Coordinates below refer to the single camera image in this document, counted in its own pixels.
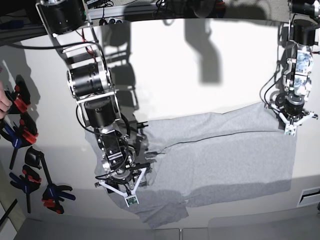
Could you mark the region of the robot arm image left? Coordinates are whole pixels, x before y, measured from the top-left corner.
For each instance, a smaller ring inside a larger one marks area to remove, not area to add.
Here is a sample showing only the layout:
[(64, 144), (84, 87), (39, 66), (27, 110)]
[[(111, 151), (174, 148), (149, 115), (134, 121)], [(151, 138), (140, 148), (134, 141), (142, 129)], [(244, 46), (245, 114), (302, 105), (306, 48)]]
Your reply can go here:
[(120, 110), (116, 86), (84, 1), (38, 0), (35, 7), (67, 66), (77, 120), (95, 137), (92, 146), (103, 169), (96, 177), (98, 185), (123, 197), (134, 196), (146, 183), (150, 166), (138, 159), (144, 136)]

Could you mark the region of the person hand left edge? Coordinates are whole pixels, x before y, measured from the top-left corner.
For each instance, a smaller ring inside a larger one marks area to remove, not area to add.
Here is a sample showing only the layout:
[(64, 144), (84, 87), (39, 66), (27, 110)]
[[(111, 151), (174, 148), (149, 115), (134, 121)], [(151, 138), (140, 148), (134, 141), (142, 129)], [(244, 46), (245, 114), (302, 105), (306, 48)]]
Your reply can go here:
[(12, 102), (7, 98), (2, 82), (0, 82), (0, 118), (4, 118)]

